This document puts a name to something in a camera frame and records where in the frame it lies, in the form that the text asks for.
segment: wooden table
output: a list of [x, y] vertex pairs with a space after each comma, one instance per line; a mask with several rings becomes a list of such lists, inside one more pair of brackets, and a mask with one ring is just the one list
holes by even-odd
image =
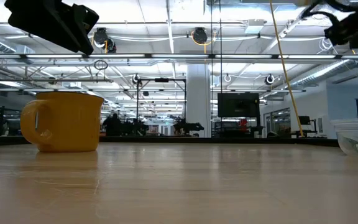
[[0, 147], [0, 223], [358, 223], [358, 158], [303, 145]]

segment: ceiling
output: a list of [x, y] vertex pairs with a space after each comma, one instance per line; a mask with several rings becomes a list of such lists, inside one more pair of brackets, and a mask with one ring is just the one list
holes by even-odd
[[[59, 47], [49, 41], [39, 37], [30, 38], [27, 33], [11, 27], [7, 24], [10, 12], [0, 0], [0, 40], [7, 45], [25, 45], [35, 51], [36, 54], [72, 54], [69, 50]], [[135, 54], [135, 53], [165, 53], [165, 54], [278, 54], [278, 45], [272, 44], [275, 40], [275, 29], [271, 13], [266, 4], [242, 4], [242, 5], [222, 5], [221, 13], [215, 6], [207, 6], [204, 12], [204, 2], [200, 0], [67, 0], [63, 1], [72, 5], [83, 4], [96, 11], [100, 19], [96, 27], [106, 27], [108, 34], [114, 39], [117, 46], [117, 54]], [[348, 46], [337, 46], [335, 49], [330, 46], [328, 41], [323, 39], [324, 30], [331, 23], [323, 17], [313, 17], [311, 19], [300, 21], [295, 26], [291, 23], [296, 20], [303, 7], [295, 5], [275, 4], [275, 17], [277, 20], [277, 29], [279, 32], [291, 27], [287, 35], [281, 39], [282, 51], [284, 54], [344, 54], [348, 51]], [[333, 9], [326, 9], [333, 12], [338, 18], [343, 18], [347, 14], [336, 12]], [[173, 44], [170, 45], [168, 16], [172, 22]], [[222, 19], [222, 26], [219, 24], [219, 17]], [[260, 30], [262, 38], [254, 35], [245, 35], [244, 21], [253, 19], [263, 19], [265, 24]], [[187, 38], [195, 27], [204, 27], [209, 35], [209, 41], [215, 33], [217, 40], [206, 46], [196, 45], [191, 38]], [[104, 53], [103, 49], [94, 47], [94, 53]], [[125, 63], [126, 60], [115, 60], [115, 62]], [[15, 73], [24, 74], [25, 68], [6, 65], [6, 69]], [[188, 62], [159, 62], [155, 65], [145, 66], [127, 66], [118, 65], [114, 68], [108, 68], [99, 73], [99, 77], [107, 77], [114, 80], [112, 83], [82, 83], [81, 88], [103, 89], [103, 88], [130, 88], [131, 79], [134, 74], [141, 78], [168, 77], [186, 78]], [[301, 75], [303, 72], [317, 66], [317, 63], [287, 63], [289, 79]], [[264, 78], [272, 74], [276, 77], [276, 82], [284, 81], [283, 67], [279, 61], [274, 63], [206, 63], [213, 75], [220, 75], [221, 67], [223, 75], [229, 75], [229, 82], [223, 81], [223, 88], [253, 88], [266, 89]], [[27, 73], [33, 73], [39, 67], [28, 66]], [[94, 78], [97, 70], [92, 65], [89, 70], [85, 66], [70, 67], [42, 67], [34, 72], [32, 78], [47, 77], [65, 77], [70, 78]], [[150, 82], [147, 88], [158, 89], [177, 89], [175, 83], [153, 83]], [[97, 95], [105, 97], [115, 103], [133, 103], [131, 95], [134, 93], [107, 93], [99, 92]], [[150, 93], [147, 98], [178, 98], [183, 99], [183, 92], [172, 93]], [[181, 112], [181, 106], [175, 107], [175, 112]]]

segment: mug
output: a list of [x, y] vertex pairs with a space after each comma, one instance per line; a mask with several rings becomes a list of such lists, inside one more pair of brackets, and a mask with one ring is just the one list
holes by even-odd
[[21, 130], [26, 140], [41, 152], [96, 150], [103, 98], [60, 91], [38, 93], [36, 97], [21, 113]]

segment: column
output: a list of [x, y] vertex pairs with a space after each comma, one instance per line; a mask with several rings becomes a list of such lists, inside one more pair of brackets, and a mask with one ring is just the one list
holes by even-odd
[[211, 92], [207, 65], [187, 65], [187, 123], [200, 123], [204, 131], [194, 131], [201, 138], [211, 137]]

